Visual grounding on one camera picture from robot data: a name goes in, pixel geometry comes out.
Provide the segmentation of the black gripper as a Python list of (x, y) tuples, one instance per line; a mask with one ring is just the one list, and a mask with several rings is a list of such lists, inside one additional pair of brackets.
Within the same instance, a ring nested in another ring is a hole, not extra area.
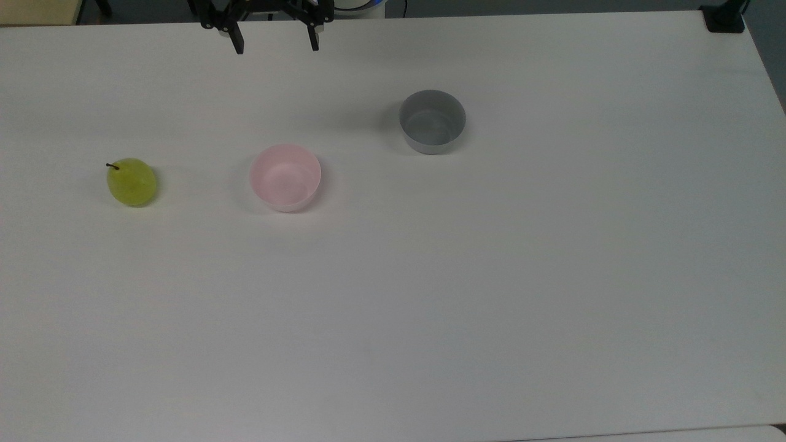
[(219, 8), (214, 1), (188, 1), (191, 13), (196, 16), (203, 29), (217, 30), (232, 42), (237, 54), (244, 53), (244, 37), (239, 30), (238, 22), (246, 14), (253, 12), (284, 12), (289, 17), (299, 20), (307, 27), (307, 34), (314, 52), (319, 50), (319, 33), (326, 23), (335, 17), (334, 1), (219, 1), (224, 7)]

